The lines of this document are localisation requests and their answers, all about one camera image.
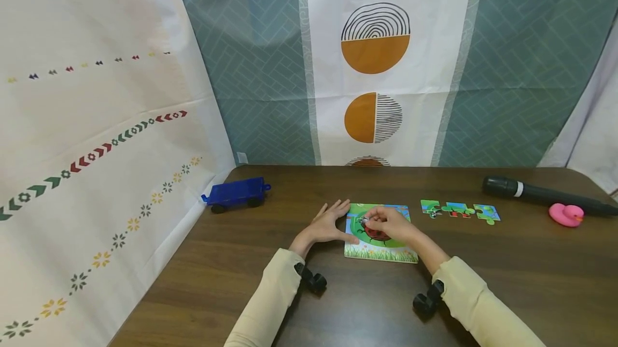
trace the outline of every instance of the hand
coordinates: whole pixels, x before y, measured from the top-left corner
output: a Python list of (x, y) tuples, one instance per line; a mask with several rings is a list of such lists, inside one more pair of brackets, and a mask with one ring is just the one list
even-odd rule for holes
[(316, 242), (342, 240), (358, 244), (356, 236), (341, 232), (335, 226), (337, 219), (344, 217), (348, 210), (350, 210), (350, 200), (344, 202), (338, 200), (330, 208), (328, 204), (324, 204), (309, 226), (298, 233), (298, 236), (290, 245), (290, 250), (305, 258), (311, 246)]
[(393, 240), (408, 246), (414, 236), (420, 233), (416, 226), (407, 221), (395, 208), (375, 206), (365, 214), (365, 217), (369, 218), (365, 224), (369, 229), (380, 230)]

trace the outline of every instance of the blue toy trailer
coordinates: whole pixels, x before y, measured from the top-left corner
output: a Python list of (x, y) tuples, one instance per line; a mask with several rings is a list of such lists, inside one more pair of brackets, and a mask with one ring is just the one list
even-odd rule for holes
[(223, 213), (234, 205), (247, 204), (250, 208), (256, 208), (264, 202), (264, 192), (270, 188), (269, 184), (264, 183), (263, 176), (220, 183), (212, 186), (210, 196), (202, 194), (202, 200), (210, 206), (212, 213)]

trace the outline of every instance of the wall outlet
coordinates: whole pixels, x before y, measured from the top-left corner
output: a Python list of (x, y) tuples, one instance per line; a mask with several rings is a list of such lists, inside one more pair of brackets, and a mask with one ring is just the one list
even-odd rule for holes
[(244, 152), (237, 151), (236, 156), (238, 157), (238, 163), (249, 164), (249, 161), (247, 160), (247, 155)]

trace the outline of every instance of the wooden table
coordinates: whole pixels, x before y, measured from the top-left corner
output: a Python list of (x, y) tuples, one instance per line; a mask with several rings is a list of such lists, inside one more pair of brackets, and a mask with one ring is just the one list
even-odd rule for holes
[[(490, 174), (611, 201), (563, 168), (237, 168), (229, 181), (264, 176), (272, 184), (265, 205), (204, 212), (112, 346), (223, 345), (276, 249), (338, 198), (410, 206), (413, 222), (473, 267), (548, 346), (617, 346), (618, 218), (561, 227), (546, 206), (482, 194)], [(494, 205), (502, 221), (432, 220), (421, 199)], [(314, 246), (308, 265), (328, 289), (321, 298), (299, 291), (275, 346), (476, 346), (446, 307), (427, 322), (412, 311), (430, 281), (422, 264), (347, 259), (331, 242)]]

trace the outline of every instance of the black wrist strap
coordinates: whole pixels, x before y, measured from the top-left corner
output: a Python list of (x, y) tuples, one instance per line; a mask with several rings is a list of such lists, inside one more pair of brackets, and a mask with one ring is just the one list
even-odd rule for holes
[(422, 316), (431, 316), (436, 313), (438, 305), (442, 302), (442, 294), (444, 293), (444, 283), (441, 280), (436, 280), (427, 290), (427, 295), (419, 293), (412, 301), (412, 306)]
[(314, 294), (322, 294), (326, 290), (326, 279), (321, 274), (313, 274), (303, 263), (294, 265), (294, 270), (300, 276), (302, 282)]

